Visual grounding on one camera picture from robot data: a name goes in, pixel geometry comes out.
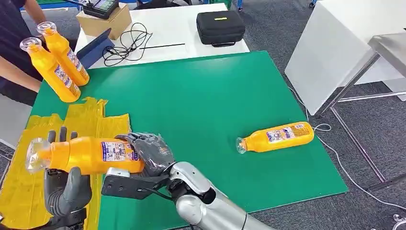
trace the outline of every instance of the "plastic bottle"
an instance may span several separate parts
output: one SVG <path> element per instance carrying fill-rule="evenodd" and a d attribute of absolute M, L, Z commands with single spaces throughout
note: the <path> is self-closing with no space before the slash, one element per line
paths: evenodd
<path fill-rule="evenodd" d="M 292 146 L 304 145 L 313 140 L 315 134 L 307 122 L 296 122 L 253 132 L 249 137 L 237 138 L 237 150 L 265 152 Z"/>
<path fill-rule="evenodd" d="M 128 142 L 113 138 L 80 137 L 65 142 L 42 138 L 31 141 L 25 164 L 31 173 L 43 168 L 66 172 L 75 166 L 83 175 L 106 173 L 110 167 L 141 172 L 144 162 L 138 158 Z"/>
<path fill-rule="evenodd" d="M 20 48 L 30 55 L 33 66 L 48 82 L 61 101 L 74 102 L 80 97 L 79 87 L 63 71 L 55 57 L 42 47 L 40 39 L 36 37 L 26 38 L 21 41 Z"/>
<path fill-rule="evenodd" d="M 78 86 L 86 85 L 89 82 L 89 75 L 70 49 L 69 41 L 56 30 L 56 25 L 52 22 L 43 22 L 37 25 L 37 31 L 44 36 L 47 48 L 55 55 L 68 76 Z"/>

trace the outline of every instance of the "clear bottle cap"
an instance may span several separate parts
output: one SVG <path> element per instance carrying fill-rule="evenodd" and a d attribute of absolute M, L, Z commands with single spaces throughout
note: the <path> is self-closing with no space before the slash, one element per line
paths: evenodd
<path fill-rule="evenodd" d="M 29 37 L 20 42 L 20 48 L 28 53 L 37 52 L 42 45 L 42 42 L 37 37 Z"/>
<path fill-rule="evenodd" d="M 55 23 L 52 22 L 43 22 L 37 25 L 37 31 L 44 35 L 53 35 L 54 33 L 56 33 L 56 25 Z"/>
<path fill-rule="evenodd" d="M 49 167 L 51 163 L 50 147 L 50 143 L 42 138 L 35 138 L 30 142 L 25 161 L 25 167 L 30 173 Z"/>
<path fill-rule="evenodd" d="M 237 151 L 244 154 L 247 151 L 247 143 L 243 138 L 237 138 L 236 140 Z"/>

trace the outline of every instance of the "cardboard box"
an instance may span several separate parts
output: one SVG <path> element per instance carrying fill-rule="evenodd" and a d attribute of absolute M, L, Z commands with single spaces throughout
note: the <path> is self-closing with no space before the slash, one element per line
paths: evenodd
<path fill-rule="evenodd" d="M 109 39 L 112 40 L 117 40 L 131 23 L 128 5 L 121 2 L 119 7 L 112 12 L 107 20 L 86 15 L 83 11 L 79 12 L 76 18 L 86 35 L 99 36 L 108 28 L 111 28 L 112 31 L 110 32 Z"/>

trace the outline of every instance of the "black case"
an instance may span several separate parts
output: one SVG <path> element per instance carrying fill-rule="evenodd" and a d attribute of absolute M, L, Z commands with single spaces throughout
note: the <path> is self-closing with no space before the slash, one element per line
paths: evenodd
<path fill-rule="evenodd" d="M 245 33 L 245 25 L 235 11 L 199 13 L 196 24 L 200 40 L 205 45 L 234 45 Z"/>

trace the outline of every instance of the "white table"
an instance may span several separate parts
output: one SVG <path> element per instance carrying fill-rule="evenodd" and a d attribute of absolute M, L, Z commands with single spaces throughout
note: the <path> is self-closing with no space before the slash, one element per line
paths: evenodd
<path fill-rule="evenodd" d="M 203 45 L 201 43 L 196 28 L 197 14 L 200 12 L 226 10 L 226 5 L 219 3 L 130 11 L 132 23 L 126 30 L 129 30 L 133 23 L 139 22 L 144 24 L 148 32 L 153 33 L 147 43 L 147 47 L 180 43 L 185 45 L 146 49 L 141 60 L 125 60 L 117 66 L 249 52 L 244 40 L 237 42 L 234 46 L 227 47 L 212 47 L 211 45 Z M 85 35 L 81 29 L 75 52 L 82 49 L 94 38 L 93 36 Z M 130 36 L 124 36 L 123 42 L 129 46 L 132 40 Z M 121 46 L 119 40 L 113 40 L 113 43 L 116 46 Z M 140 55 L 141 50 L 136 50 L 129 58 L 136 59 Z M 91 66 L 91 69 L 105 67 L 103 61 L 103 58 L 101 58 Z"/>
<path fill-rule="evenodd" d="M 373 55 L 368 45 L 372 36 L 406 33 L 405 9 L 405 0 L 317 2 L 285 69 L 311 115 Z M 406 90 L 406 78 L 383 58 L 357 84 L 375 81 L 383 81 L 394 92 Z M 406 100 L 404 95 L 398 97 Z"/>

